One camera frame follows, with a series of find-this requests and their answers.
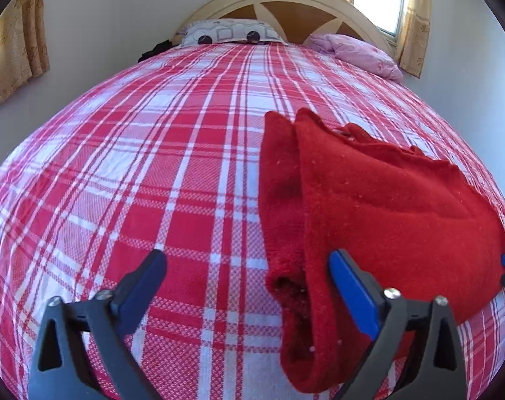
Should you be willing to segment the red knit sweater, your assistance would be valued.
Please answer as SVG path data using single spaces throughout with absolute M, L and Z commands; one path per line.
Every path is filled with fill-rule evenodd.
M 458 322 L 500 291 L 505 229 L 458 167 L 355 124 L 330 129 L 306 108 L 265 117 L 259 214 L 280 363 L 303 393 L 348 380 L 370 342 L 328 275 L 333 251 L 408 298 L 445 296 Z

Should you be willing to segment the red white plaid bedspread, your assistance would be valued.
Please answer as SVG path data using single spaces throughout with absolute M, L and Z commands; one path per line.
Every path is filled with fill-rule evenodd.
M 257 199 L 264 116 L 301 107 L 455 163 L 505 225 L 490 172 L 404 86 L 297 46 L 176 48 L 90 89 L 0 167 L 0 378 L 16 398 L 48 299 L 112 288 L 154 248 L 169 274 L 128 343 L 161 395 L 298 398 Z

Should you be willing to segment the pink pillow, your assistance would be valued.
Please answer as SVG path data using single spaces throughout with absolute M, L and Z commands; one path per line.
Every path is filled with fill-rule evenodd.
M 312 33 L 307 48 L 350 63 L 385 80 L 402 83 L 402 73 L 392 57 L 373 44 L 337 33 Z

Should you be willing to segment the dark cloth beside pillow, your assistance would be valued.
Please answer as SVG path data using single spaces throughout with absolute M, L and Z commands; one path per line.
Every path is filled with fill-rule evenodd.
M 138 63 L 141 61 L 146 61 L 152 57 L 159 55 L 162 52 L 167 52 L 168 50 L 174 47 L 173 43 L 170 40 L 166 40 L 164 42 L 157 43 L 151 50 L 147 52 L 143 52 L 141 57 L 138 59 Z

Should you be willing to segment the cream wooden headboard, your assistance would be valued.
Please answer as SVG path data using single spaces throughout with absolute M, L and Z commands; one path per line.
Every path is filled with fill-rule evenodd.
M 240 18 L 263 21 L 286 42 L 302 44 L 312 33 L 352 36 L 394 55 L 385 35 L 346 0 L 210 0 L 178 28 L 207 19 Z

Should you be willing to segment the grey patterned pillow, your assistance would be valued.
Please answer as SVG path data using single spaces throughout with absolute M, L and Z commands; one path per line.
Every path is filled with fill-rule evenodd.
M 270 24 L 253 19 L 221 18 L 196 21 L 177 32 L 181 46 L 239 42 L 262 44 L 286 41 Z

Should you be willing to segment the beige curtain left wall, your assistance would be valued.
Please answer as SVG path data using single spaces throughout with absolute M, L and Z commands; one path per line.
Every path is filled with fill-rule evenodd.
M 0 15 L 0 104 L 49 70 L 45 0 L 11 0 Z

